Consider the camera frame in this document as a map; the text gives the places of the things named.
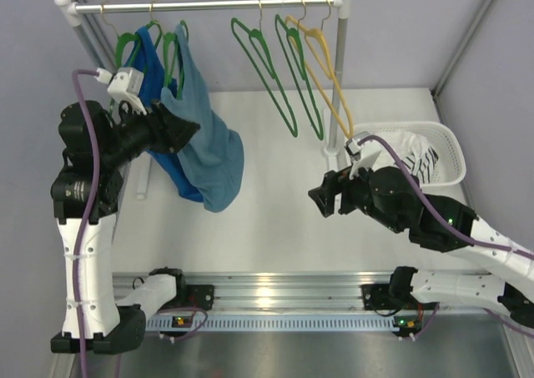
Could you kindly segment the silver clothes rack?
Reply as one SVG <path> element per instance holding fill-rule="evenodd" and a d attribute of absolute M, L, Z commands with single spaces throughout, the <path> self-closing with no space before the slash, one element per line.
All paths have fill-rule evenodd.
<path fill-rule="evenodd" d="M 174 3 L 121 3 L 121 4 L 81 4 L 76 0 L 54 0 L 55 5 L 60 9 L 68 24 L 78 35 L 78 40 L 84 46 L 86 53 L 93 62 L 103 68 L 110 66 L 111 62 L 104 61 L 103 58 L 108 56 L 111 47 L 108 44 L 94 45 L 92 41 L 102 41 L 105 39 L 104 33 L 98 22 L 91 16 L 97 13 L 114 14 L 114 13 L 149 13 L 151 11 L 170 13 L 170 12 L 200 12 L 200 11 L 236 11 L 247 9 L 264 9 L 264 8 L 295 8 L 298 6 L 323 7 L 329 6 L 336 10 L 337 14 L 337 39 L 335 47 L 335 76 L 342 79 L 342 68 L 344 67 L 345 45 L 347 40 L 348 21 L 351 10 L 352 0 L 224 0 L 224 1 L 206 1 L 206 2 L 174 2 Z M 244 135 L 247 143 L 251 142 L 252 134 L 247 133 L 246 129 L 251 129 L 257 133 L 259 130 L 253 126 L 254 123 L 266 122 L 265 131 L 259 136 L 263 139 L 268 134 L 273 134 L 275 138 L 280 138 L 274 128 L 274 119 L 271 117 L 254 116 L 246 113 L 251 109 L 252 101 L 265 100 L 266 95 L 263 93 L 254 94 L 251 92 L 229 93 L 224 92 L 217 94 L 215 98 L 219 101 L 234 99 L 235 103 L 227 103 L 222 106 L 221 112 L 224 117 L 228 117 L 230 125 L 237 128 Z"/>

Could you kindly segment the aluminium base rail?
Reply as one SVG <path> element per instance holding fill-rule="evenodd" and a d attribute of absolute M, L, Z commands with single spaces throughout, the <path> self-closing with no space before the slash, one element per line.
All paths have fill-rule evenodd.
<path fill-rule="evenodd" d="M 216 305 L 216 287 L 188 285 L 180 270 L 159 269 L 116 301 L 111 278 L 83 287 L 79 300 L 67 298 L 63 328 L 53 337 L 53 350 L 77 352 L 83 345 L 98 354 L 134 350 L 146 335 L 177 340 L 204 332 L 358 332 L 385 331 L 415 340 L 426 324 L 401 310 L 430 310 L 461 305 L 509 315 L 502 299 L 511 296 L 503 281 L 491 275 L 443 275 L 418 271 L 406 291 L 407 300 L 384 300 L 381 313 L 374 305 L 384 284 L 357 288 L 360 298 L 348 302 L 348 288 L 337 298 L 324 287 L 287 287 L 277 282 L 236 285 L 223 291 Z"/>

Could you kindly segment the green hanger with blue top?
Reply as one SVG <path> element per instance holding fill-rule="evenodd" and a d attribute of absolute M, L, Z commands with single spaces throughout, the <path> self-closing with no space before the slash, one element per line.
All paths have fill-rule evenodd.
<path fill-rule="evenodd" d="M 116 43 L 115 52 L 114 52 L 115 67 L 116 67 L 117 70 L 119 68 L 122 68 L 122 67 L 125 67 L 125 68 L 126 67 L 131 67 L 132 68 L 132 65 L 133 65 L 134 61 L 137 59 L 137 57 L 139 55 L 139 52 L 141 51 L 141 48 L 143 47 L 142 37 L 141 37 L 141 35 L 139 33 L 126 32 L 126 33 L 118 34 L 118 31 L 117 31 L 116 27 L 112 23 L 109 23 L 105 19 L 104 14 L 106 12 L 110 13 L 110 8 L 107 8 L 107 6 L 108 6 L 108 2 L 103 2 L 103 3 L 100 4 L 100 14 L 101 14 L 101 17 L 103 19 L 103 22 L 105 24 L 107 24 L 108 26 L 110 26 L 113 29 L 113 31 L 116 33 L 116 36 L 117 36 L 117 43 Z M 129 44 L 132 44 L 133 50 L 132 50 L 132 53 L 130 54 L 130 56 L 128 58 L 126 66 L 124 66 L 123 65 L 123 53 L 124 53 L 125 48 Z M 147 69 L 148 68 L 144 68 L 140 72 L 144 73 Z M 123 107 L 124 103 L 126 104 L 126 108 L 129 107 L 129 105 L 126 102 L 116 103 L 112 99 L 112 103 L 113 103 L 113 106 L 117 110 L 120 110 Z"/>

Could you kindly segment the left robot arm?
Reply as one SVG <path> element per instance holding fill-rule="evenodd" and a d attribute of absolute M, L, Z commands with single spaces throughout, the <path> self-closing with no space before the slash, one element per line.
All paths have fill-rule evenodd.
<path fill-rule="evenodd" d="M 150 150 L 176 154 L 200 130 L 160 101 L 150 110 L 127 107 L 119 122 L 99 102 L 80 100 L 61 112 L 58 132 L 63 167 L 51 187 L 53 213 L 63 242 L 67 298 L 54 353 L 91 350 L 118 355 L 140 347 L 147 321 L 165 305 L 189 298 L 182 270 L 161 267 L 124 299 L 113 292 L 112 244 L 123 187 L 121 169 Z"/>

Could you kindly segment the royal blue tank top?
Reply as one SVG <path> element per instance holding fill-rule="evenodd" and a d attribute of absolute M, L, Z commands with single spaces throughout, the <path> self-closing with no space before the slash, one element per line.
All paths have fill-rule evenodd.
<path fill-rule="evenodd" d="M 139 42 L 134 45 L 124 67 L 135 68 L 144 74 L 139 98 L 145 107 L 150 108 L 152 100 L 160 100 L 164 87 L 164 66 L 159 61 L 149 29 L 142 26 L 135 33 L 139 36 Z M 160 154 L 154 151 L 148 151 L 148 154 L 171 178 L 180 197 L 197 203 L 204 200 L 199 190 L 185 176 L 177 154 Z"/>

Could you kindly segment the striped garment in basket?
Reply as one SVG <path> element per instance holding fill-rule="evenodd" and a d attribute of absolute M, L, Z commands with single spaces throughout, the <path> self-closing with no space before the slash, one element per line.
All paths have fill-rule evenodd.
<path fill-rule="evenodd" d="M 432 183 L 439 159 L 439 154 L 432 146 L 421 151 L 410 149 L 401 154 L 402 163 L 421 184 Z"/>

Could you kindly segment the light blue tank top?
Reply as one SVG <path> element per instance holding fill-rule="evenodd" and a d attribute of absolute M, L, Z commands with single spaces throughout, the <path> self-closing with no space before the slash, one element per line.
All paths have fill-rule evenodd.
<path fill-rule="evenodd" d="M 160 99 L 173 115 L 199 125 L 178 152 L 178 159 L 185 177 L 202 195 L 204 208 L 218 213 L 229 207 L 240 191 L 244 145 L 239 134 L 212 109 L 209 90 L 195 65 L 184 27 L 177 25 L 174 33 L 182 58 L 183 88 L 180 94 L 163 88 Z"/>

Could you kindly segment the white clothes in basket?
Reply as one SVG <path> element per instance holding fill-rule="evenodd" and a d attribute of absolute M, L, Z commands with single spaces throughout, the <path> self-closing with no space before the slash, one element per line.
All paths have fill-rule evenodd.
<path fill-rule="evenodd" d="M 407 130 L 379 132 L 377 136 L 383 138 L 403 161 L 419 161 L 429 153 L 431 147 L 425 136 Z"/>

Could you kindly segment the white plastic laundry basket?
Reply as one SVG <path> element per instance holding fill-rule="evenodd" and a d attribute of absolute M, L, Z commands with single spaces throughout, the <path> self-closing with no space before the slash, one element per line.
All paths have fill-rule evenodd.
<path fill-rule="evenodd" d="M 407 130 L 425 136 L 430 146 L 439 154 L 435 175 L 431 184 L 423 188 L 444 188 L 459 184 L 466 175 L 466 162 L 456 136 L 445 125 L 431 121 L 404 121 L 363 123 L 354 127 L 354 133 L 367 131 L 373 135 L 396 129 Z"/>

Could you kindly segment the yellow hanger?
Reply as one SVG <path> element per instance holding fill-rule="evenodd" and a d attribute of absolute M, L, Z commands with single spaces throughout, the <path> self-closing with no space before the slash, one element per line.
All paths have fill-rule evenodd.
<path fill-rule="evenodd" d="M 330 48 L 322 28 L 307 28 L 298 19 L 291 15 L 288 15 L 285 18 L 285 23 L 293 24 L 299 33 L 304 34 L 304 39 L 308 49 L 315 58 L 315 61 L 320 66 L 322 73 L 332 82 L 333 94 L 337 94 L 339 97 L 340 105 L 345 111 L 347 124 L 344 123 L 344 120 L 339 115 L 339 107 L 335 106 L 333 101 L 327 97 L 326 92 L 319 79 L 315 76 L 313 69 L 306 61 L 304 61 L 306 72 L 311 76 L 316 88 L 319 90 L 327 108 L 330 110 L 331 116 L 335 119 L 335 124 L 338 125 L 343 135 L 347 139 L 351 139 L 354 136 L 354 122 L 352 113 L 345 100 L 345 96 L 340 85 L 340 80 L 335 75 L 335 67 L 331 60 Z"/>

